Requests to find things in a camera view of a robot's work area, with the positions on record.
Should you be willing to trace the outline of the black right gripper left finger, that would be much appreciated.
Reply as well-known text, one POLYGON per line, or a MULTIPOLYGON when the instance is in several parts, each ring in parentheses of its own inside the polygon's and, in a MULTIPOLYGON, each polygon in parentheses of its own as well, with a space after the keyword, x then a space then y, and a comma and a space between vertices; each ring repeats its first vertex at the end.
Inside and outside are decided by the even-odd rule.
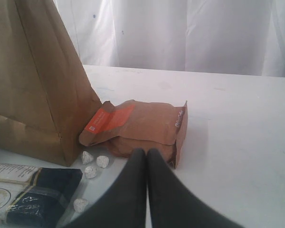
POLYGON ((146 154, 138 148, 104 195, 65 227, 144 228, 146 204, 146 154))

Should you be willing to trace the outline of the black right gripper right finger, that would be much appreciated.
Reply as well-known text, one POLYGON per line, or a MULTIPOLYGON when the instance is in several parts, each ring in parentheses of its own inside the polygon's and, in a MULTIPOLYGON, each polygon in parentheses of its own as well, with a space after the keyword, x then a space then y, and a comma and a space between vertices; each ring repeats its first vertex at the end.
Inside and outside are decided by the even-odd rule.
POLYGON ((241 228, 190 192, 159 150, 147 152, 148 194, 153 228, 241 228))

